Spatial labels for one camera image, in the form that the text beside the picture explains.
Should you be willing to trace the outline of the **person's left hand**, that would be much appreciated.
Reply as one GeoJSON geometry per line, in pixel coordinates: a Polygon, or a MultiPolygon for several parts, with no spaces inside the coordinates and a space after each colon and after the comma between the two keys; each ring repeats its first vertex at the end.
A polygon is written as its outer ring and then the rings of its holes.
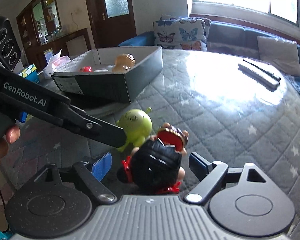
{"type": "Polygon", "coordinates": [[[19,137],[20,128],[17,125],[14,125],[7,130],[5,138],[0,139],[0,161],[7,154],[9,145],[16,142],[19,137]]]}

